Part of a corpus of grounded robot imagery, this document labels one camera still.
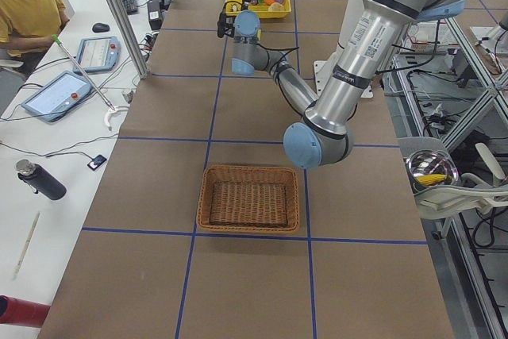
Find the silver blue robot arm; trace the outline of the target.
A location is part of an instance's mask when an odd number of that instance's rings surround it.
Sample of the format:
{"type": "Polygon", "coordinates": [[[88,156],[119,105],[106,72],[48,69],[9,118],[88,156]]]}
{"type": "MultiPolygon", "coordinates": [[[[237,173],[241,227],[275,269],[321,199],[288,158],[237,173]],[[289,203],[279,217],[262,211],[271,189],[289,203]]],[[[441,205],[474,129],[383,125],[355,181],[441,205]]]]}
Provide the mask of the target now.
{"type": "Polygon", "coordinates": [[[466,0],[362,0],[364,9],[343,50],[332,61],[326,84],[316,94],[287,61],[284,52],[261,46],[260,19],[247,9],[233,22],[232,70],[238,75],[267,72],[301,120],[284,133],[283,147],[300,168],[334,164],[352,151],[348,119],[401,31],[417,21],[439,21],[464,10],[466,0]]]}

